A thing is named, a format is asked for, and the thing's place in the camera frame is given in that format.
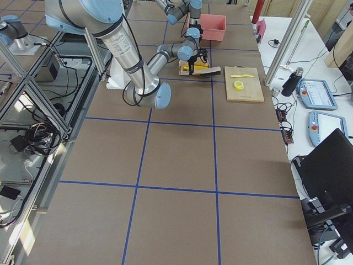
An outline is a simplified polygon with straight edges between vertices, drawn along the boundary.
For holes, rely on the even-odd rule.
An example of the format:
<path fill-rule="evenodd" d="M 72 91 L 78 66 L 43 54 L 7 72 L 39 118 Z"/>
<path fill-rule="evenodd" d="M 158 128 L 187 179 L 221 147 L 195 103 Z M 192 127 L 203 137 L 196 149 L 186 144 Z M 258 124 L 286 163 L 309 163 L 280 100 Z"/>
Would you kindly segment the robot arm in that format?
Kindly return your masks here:
<path fill-rule="evenodd" d="M 45 1 L 45 17 L 53 29 L 76 35 L 89 30 L 105 44 L 131 80 L 122 94 L 126 104 L 164 109 L 172 91 L 169 84 L 160 81 L 158 72 L 171 58 L 188 62 L 189 70 L 194 70 L 200 52 L 202 2 L 182 1 L 177 7 L 168 1 L 157 4 L 170 24 L 186 15 L 191 24 L 182 43 L 161 45 L 149 63 L 144 62 L 132 31 L 123 27 L 126 17 L 121 1 Z"/>
<path fill-rule="evenodd" d="M 171 1 L 156 0 L 158 6 L 167 16 L 167 21 L 174 25 L 185 16 L 189 16 L 191 27 L 201 25 L 202 0 L 181 1 L 179 6 L 175 6 Z"/>

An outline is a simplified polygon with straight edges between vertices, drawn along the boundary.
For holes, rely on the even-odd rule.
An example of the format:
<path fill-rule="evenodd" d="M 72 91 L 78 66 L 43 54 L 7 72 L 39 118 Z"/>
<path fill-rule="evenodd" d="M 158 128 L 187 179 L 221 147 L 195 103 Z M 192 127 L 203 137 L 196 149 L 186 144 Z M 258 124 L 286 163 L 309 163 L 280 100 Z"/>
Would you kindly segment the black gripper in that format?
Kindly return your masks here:
<path fill-rule="evenodd" d="M 189 64 L 189 75 L 193 75 L 194 73 L 194 64 L 198 59 L 198 55 L 192 55 L 189 60 L 188 60 L 188 64 Z"/>

